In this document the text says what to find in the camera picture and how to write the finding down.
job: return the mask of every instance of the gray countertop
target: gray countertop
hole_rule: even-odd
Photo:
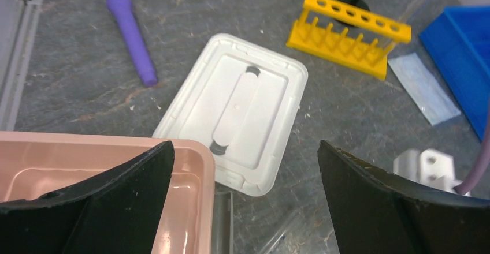
[[[309,80],[274,188],[263,197],[234,194],[235,253],[254,253],[294,208],[305,219],[288,253],[339,253],[316,157],[322,139],[386,170],[408,148],[435,148],[455,157],[463,178],[476,157],[479,142],[466,118],[430,126],[390,70],[380,81],[287,48],[303,0],[133,1],[159,85],[141,85],[105,0],[44,0],[16,130],[151,136],[216,33],[303,62]],[[372,11],[397,18],[411,0],[365,1]],[[415,51],[441,80],[417,34],[454,4],[424,6],[412,22],[413,42],[391,55]],[[472,193],[490,197],[488,174]]]

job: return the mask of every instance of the white plastic lid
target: white plastic lid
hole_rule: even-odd
[[[294,59],[215,35],[153,137],[207,145],[217,182],[262,196],[276,180],[307,79],[305,66]]]

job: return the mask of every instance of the test tube rack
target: test tube rack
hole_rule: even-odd
[[[310,12],[377,33],[389,38],[391,42],[381,48],[378,39],[370,43],[363,42],[362,33],[355,39],[347,36],[347,27],[341,33],[332,31],[332,22],[326,28],[318,27],[318,17],[311,23],[307,22]],[[409,25],[337,0],[305,0],[303,12],[294,22],[286,46],[384,80],[388,53],[397,43],[408,43],[410,39]]]

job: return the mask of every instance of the blue plastic bin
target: blue plastic bin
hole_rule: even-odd
[[[481,140],[490,96],[490,6],[446,8],[420,39]]]

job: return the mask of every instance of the purple plastic rod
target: purple plastic rod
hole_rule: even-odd
[[[116,18],[143,85],[146,87],[156,85],[157,74],[133,15],[131,0],[106,0],[106,2],[107,8]]]

